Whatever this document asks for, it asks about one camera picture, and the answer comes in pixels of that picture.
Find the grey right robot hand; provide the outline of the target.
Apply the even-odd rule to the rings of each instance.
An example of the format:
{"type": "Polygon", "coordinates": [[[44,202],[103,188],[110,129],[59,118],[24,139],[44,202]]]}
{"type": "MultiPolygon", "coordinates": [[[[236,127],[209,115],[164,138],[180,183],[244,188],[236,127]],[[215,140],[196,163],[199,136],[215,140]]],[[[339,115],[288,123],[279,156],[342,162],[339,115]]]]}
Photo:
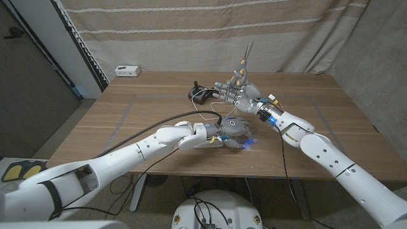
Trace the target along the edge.
{"type": "Polygon", "coordinates": [[[215,83],[213,97],[232,103],[237,109],[254,115],[258,115],[263,122],[276,123],[283,111],[273,105],[268,99],[261,97],[257,86],[247,83],[241,87],[215,83]]]}

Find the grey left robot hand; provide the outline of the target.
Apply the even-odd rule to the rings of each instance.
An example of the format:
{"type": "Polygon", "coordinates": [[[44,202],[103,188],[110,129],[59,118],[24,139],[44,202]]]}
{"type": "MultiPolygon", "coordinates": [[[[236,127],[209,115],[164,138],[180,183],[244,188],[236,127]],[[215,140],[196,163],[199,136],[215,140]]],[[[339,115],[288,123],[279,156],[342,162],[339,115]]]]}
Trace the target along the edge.
{"type": "Polygon", "coordinates": [[[249,130],[250,123],[241,117],[223,118],[220,125],[205,124],[207,140],[197,148],[220,148],[227,146],[235,149],[248,149],[256,139],[249,130]]]}

